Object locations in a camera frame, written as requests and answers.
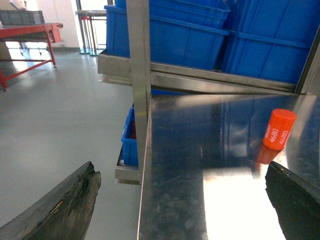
orange cylinder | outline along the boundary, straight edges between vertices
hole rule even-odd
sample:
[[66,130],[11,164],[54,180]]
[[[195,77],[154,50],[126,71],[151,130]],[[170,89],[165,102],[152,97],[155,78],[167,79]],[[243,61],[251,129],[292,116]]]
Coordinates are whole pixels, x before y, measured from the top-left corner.
[[263,144],[274,150],[284,149],[296,118],[297,115],[292,111],[274,109],[265,131]]

white wall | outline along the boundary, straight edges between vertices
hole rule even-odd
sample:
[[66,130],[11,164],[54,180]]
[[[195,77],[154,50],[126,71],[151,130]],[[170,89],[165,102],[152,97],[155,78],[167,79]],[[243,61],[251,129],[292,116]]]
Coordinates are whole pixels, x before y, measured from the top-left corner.
[[74,0],[36,0],[39,10],[43,12],[46,23],[62,23],[60,30],[62,43],[54,43],[54,47],[78,48],[77,30],[80,29],[76,1]]
[[1,10],[17,10],[14,6],[9,3],[9,0],[0,0]]

stainless steel table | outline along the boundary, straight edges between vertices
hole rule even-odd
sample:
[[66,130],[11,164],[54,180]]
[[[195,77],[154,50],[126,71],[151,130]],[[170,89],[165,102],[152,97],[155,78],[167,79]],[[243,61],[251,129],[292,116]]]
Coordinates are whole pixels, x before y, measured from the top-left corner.
[[[286,148],[262,145],[275,108],[297,113]],[[272,160],[320,188],[315,96],[152,97],[138,239],[284,240],[266,193]]]

metal shelf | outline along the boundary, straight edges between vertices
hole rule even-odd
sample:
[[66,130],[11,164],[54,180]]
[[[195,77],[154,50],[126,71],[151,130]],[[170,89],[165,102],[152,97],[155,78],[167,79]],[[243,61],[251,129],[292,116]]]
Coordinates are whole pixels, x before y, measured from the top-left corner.
[[[149,0],[126,1],[130,58],[98,56],[100,82],[132,85],[139,166],[144,166],[151,87],[205,94],[311,94],[319,88],[319,30],[297,85],[150,62]],[[142,179],[143,167],[117,166],[116,178]]]
[[[150,84],[153,87],[210,93],[210,94],[286,94],[294,93],[295,84],[267,79],[238,76],[216,71],[151,62]],[[132,86],[129,58],[98,55],[101,82]]]
[[141,178],[138,166],[120,165],[122,159],[122,148],[119,153],[118,162],[115,167],[115,182],[120,184],[139,185]]

red table leg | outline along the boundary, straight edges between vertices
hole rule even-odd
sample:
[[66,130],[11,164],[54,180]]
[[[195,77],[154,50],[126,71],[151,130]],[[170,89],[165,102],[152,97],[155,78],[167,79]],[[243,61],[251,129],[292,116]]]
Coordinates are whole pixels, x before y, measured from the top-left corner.
[[7,85],[7,83],[6,83],[6,80],[5,80],[4,75],[2,74],[1,69],[0,69],[0,84],[1,84],[1,86],[3,87],[4,90],[7,89],[8,85]]
[[46,35],[46,41],[48,42],[48,45],[49,45],[49,51],[50,51],[50,55],[51,55],[53,67],[55,68],[55,67],[56,67],[56,59],[55,59],[54,50],[52,49],[52,44],[51,44],[49,32],[46,31],[46,32],[45,32],[45,35]]

